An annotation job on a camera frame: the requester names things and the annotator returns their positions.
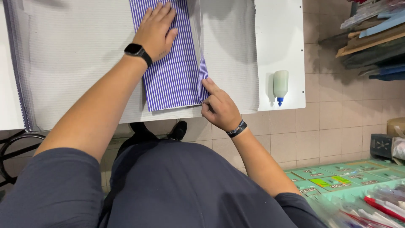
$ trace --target beige tiled floor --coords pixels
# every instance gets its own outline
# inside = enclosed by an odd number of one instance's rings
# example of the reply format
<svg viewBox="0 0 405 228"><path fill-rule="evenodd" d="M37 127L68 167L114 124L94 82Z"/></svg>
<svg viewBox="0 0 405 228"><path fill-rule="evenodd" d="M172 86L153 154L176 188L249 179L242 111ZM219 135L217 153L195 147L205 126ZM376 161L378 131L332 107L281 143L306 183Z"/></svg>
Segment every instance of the beige tiled floor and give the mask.
<svg viewBox="0 0 405 228"><path fill-rule="evenodd" d="M319 39L341 33L349 17L350 2L303 0L306 108L242 115L256 138L284 169L356 160L369 156L371 133L385 133L386 121L405 116L405 84L357 77L358 70L345 70L336 50L344 43L318 45ZM185 142L212 148L244 172L242 160L229 137L203 117L188 123ZM169 132L176 120L146 123L155 134ZM117 134L130 132L120 125ZM4 138L12 132L0 132ZM28 146L24 142L19 146ZM108 191L112 161L119 144L110 145L101 164L103 188ZM5 162L18 174L29 154Z"/></svg>

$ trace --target forearm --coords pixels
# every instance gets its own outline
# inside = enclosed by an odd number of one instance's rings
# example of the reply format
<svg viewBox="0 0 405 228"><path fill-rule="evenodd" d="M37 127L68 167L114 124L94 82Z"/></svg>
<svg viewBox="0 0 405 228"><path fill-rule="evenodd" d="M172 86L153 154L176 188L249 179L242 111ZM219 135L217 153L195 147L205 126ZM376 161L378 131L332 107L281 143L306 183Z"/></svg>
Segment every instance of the forearm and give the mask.
<svg viewBox="0 0 405 228"><path fill-rule="evenodd" d="M300 192L249 128L232 138L249 177L272 197L282 192Z"/></svg>
<svg viewBox="0 0 405 228"><path fill-rule="evenodd" d="M66 112L35 154L51 148L70 147L82 150L100 162L146 69L143 59L123 56Z"/></svg>

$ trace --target glue bottle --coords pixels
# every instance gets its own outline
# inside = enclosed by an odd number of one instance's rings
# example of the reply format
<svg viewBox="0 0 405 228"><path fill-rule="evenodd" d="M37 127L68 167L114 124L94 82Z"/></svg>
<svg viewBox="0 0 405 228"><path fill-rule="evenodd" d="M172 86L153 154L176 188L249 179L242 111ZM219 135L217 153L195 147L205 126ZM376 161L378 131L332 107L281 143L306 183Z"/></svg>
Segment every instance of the glue bottle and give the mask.
<svg viewBox="0 0 405 228"><path fill-rule="evenodd" d="M288 71L276 71L274 73L273 93L277 97L279 106L284 101L288 92Z"/></svg>

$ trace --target blue and white striped paper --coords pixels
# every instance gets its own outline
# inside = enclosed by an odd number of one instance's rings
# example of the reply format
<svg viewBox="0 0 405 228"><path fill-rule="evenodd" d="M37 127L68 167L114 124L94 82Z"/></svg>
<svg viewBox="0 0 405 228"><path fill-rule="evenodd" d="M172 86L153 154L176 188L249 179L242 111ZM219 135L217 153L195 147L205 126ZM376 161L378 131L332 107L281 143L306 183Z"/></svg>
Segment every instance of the blue and white striped paper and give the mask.
<svg viewBox="0 0 405 228"><path fill-rule="evenodd" d="M130 0L135 31L138 30L146 10L149 7L154 8L158 2L160 1ZM172 0L171 4L177 15L169 29L177 28L179 33L169 54L152 64L143 75L150 112L198 105L209 96L201 84L202 79L208 78L208 71L202 54L200 68L197 65L187 2Z"/></svg>

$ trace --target bracelet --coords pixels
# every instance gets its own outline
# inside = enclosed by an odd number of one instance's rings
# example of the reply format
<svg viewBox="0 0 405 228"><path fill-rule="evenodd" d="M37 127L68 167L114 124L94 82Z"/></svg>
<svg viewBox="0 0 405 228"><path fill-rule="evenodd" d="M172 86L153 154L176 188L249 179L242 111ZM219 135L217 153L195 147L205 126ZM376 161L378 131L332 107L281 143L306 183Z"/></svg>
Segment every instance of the bracelet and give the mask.
<svg viewBox="0 0 405 228"><path fill-rule="evenodd" d="M237 127L235 130L228 131L228 132L226 132L226 133L227 133L227 135L228 135L230 138L233 138L233 137L239 135L241 132L243 132L243 130L245 130L246 127L247 127L247 123L245 123L245 122L242 120L242 121L239 123L238 127Z"/></svg>

